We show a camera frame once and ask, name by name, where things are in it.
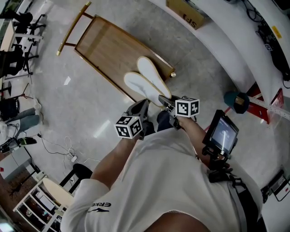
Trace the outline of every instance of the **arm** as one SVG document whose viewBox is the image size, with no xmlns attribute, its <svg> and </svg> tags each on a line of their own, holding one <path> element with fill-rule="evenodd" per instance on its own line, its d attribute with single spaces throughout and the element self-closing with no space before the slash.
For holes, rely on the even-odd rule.
<svg viewBox="0 0 290 232">
<path fill-rule="evenodd" d="M 97 165 L 91 179 L 96 179 L 105 184 L 109 189 L 112 187 L 131 154 L 139 136 L 134 139 L 122 139 L 118 145 Z"/>
<path fill-rule="evenodd" d="M 202 154 L 202 150 L 205 147 L 205 145 L 203 144 L 203 139 L 206 135 L 206 132 L 191 118 L 177 118 L 179 120 L 180 126 L 184 128 L 187 135 L 189 136 L 189 139 L 191 141 L 191 144 L 194 146 L 197 156 L 206 166 L 209 166 L 210 156 Z"/>
</svg>

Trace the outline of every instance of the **yellow sticker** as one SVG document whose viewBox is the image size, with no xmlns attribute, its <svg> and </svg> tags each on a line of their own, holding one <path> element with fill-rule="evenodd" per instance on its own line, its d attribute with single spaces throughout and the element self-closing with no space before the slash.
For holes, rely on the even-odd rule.
<svg viewBox="0 0 290 232">
<path fill-rule="evenodd" d="M 276 28 L 276 26 L 272 26 L 272 29 L 273 29 L 273 31 L 275 32 L 276 37 L 277 37 L 278 39 L 281 39 L 281 38 L 282 38 L 282 35 L 280 34 L 280 32 L 278 31 L 278 29 Z"/>
</svg>

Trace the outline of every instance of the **cardboard box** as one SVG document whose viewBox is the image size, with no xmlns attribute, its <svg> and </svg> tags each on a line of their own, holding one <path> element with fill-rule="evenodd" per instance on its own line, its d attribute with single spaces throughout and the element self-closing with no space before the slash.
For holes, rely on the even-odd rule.
<svg viewBox="0 0 290 232">
<path fill-rule="evenodd" d="M 184 0 L 166 0 L 166 6 L 177 13 L 194 29 L 198 29 L 204 24 L 205 17 Z"/>
</svg>

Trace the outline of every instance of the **jeans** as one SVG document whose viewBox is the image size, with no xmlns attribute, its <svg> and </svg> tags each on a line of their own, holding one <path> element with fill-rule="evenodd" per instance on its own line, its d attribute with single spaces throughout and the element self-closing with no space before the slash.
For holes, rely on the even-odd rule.
<svg viewBox="0 0 290 232">
<path fill-rule="evenodd" d="M 29 128 L 36 126 L 39 123 L 39 115 L 35 115 L 35 109 L 30 108 L 23 112 L 20 112 L 16 117 L 9 119 L 6 124 L 9 122 L 13 122 L 15 120 L 20 119 L 20 128 L 18 131 L 17 136 L 19 133 L 28 130 Z"/>
<path fill-rule="evenodd" d="M 163 131 L 169 128 L 173 128 L 173 126 L 169 123 L 169 113 L 167 111 L 161 111 L 159 115 L 157 116 L 157 122 L 158 122 L 158 129 L 157 132 Z M 150 121 L 144 121 L 143 123 L 145 128 L 145 136 L 151 135 L 155 133 L 153 123 Z"/>
</svg>

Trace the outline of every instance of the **wooden board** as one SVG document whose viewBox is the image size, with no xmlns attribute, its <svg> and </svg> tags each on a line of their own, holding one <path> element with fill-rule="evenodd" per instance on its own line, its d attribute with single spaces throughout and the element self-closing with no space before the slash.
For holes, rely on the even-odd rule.
<svg viewBox="0 0 290 232">
<path fill-rule="evenodd" d="M 163 80 L 174 68 L 126 31 L 95 16 L 78 41 L 75 51 L 121 92 L 134 101 L 144 99 L 123 80 L 126 72 L 138 72 L 137 59 L 148 57 Z"/>
</svg>

